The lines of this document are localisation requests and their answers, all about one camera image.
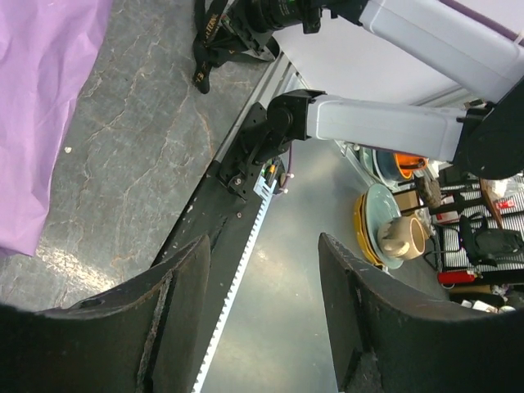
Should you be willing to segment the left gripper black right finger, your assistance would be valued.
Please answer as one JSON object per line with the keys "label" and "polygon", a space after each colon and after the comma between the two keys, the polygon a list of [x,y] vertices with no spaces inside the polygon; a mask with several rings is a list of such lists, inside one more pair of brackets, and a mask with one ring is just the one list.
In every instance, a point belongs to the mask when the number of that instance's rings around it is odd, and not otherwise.
{"label": "left gripper black right finger", "polygon": [[438,300],[321,233],[318,259],[337,386],[372,352],[385,392],[521,392],[523,312]]}

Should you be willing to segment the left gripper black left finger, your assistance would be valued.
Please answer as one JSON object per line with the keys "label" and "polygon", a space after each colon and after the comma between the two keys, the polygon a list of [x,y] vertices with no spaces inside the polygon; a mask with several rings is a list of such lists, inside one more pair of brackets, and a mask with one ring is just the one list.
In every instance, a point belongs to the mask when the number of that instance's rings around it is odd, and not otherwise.
{"label": "left gripper black left finger", "polygon": [[67,309],[1,308],[4,392],[188,392],[210,270],[201,236]]}

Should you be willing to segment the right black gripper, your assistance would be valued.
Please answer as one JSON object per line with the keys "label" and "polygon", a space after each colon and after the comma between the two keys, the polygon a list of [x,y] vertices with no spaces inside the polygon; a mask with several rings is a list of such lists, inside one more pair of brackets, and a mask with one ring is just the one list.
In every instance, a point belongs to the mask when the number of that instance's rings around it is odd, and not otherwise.
{"label": "right black gripper", "polygon": [[263,17],[263,1],[232,1],[223,16],[223,27],[245,54],[273,61],[280,47]]}

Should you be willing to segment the black printed ribbon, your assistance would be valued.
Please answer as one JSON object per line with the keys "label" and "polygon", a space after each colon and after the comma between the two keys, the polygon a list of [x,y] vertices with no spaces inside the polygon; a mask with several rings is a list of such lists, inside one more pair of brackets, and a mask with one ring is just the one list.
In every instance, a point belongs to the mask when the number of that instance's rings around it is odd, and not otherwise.
{"label": "black printed ribbon", "polygon": [[219,24],[227,5],[228,1],[212,1],[209,7],[206,7],[204,0],[194,2],[196,37],[192,52],[196,69],[192,81],[203,94],[210,91],[210,72],[213,68],[219,68],[229,61],[241,62],[246,59],[242,43],[235,36],[228,31],[225,32],[225,38],[219,35]]}

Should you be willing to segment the purple pink wrapping paper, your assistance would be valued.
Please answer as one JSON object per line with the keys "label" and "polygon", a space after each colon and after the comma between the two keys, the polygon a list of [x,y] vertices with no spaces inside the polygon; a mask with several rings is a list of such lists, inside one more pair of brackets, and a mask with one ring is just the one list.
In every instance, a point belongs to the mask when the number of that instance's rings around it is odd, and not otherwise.
{"label": "purple pink wrapping paper", "polygon": [[110,1],[1,3],[1,254],[34,255]]}

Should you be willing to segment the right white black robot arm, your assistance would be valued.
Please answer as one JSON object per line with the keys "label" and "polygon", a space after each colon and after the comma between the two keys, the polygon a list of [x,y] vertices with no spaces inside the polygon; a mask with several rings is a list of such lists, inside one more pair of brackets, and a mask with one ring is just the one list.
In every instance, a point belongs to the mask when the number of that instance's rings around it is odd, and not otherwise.
{"label": "right white black robot arm", "polygon": [[323,10],[394,44],[484,104],[466,110],[369,102],[296,90],[272,99],[241,127],[236,146],[256,164],[295,140],[331,139],[448,161],[480,178],[523,168],[523,42],[455,1],[236,1],[228,24],[247,44],[302,25],[318,32]]}

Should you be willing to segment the red fire extinguisher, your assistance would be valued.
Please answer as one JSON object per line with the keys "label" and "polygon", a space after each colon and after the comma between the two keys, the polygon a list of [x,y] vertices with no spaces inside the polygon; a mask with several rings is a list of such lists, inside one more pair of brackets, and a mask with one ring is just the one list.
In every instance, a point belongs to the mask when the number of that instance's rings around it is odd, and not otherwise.
{"label": "red fire extinguisher", "polygon": [[439,284],[445,287],[474,282],[478,278],[482,278],[482,273],[474,269],[450,270],[437,274]]}

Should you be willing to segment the beige ceramic mug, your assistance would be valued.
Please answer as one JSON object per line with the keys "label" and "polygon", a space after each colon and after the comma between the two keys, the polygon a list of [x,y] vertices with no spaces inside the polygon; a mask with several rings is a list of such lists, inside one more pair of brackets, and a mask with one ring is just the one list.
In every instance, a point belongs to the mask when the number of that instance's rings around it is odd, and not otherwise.
{"label": "beige ceramic mug", "polygon": [[400,216],[383,224],[377,232],[380,250],[389,257],[413,260],[426,250],[422,223],[414,216]]}

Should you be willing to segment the stacked yellow teal plates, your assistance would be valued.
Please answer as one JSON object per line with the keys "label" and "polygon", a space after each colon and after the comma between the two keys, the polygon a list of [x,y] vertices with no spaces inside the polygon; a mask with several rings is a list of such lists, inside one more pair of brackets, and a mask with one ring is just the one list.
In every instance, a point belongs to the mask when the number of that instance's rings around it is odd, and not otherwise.
{"label": "stacked yellow teal plates", "polygon": [[399,269],[403,261],[386,255],[378,244],[379,230],[400,217],[398,204],[386,186],[375,183],[354,204],[353,220],[364,258],[379,269]]}

